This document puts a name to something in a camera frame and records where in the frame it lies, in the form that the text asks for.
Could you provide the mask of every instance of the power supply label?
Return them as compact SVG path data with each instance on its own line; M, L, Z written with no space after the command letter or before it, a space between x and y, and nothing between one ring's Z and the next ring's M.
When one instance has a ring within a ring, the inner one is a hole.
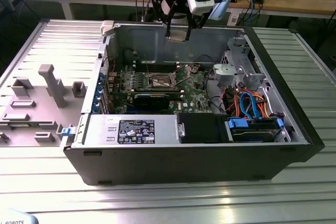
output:
M119 144L154 144L154 120L120 120Z

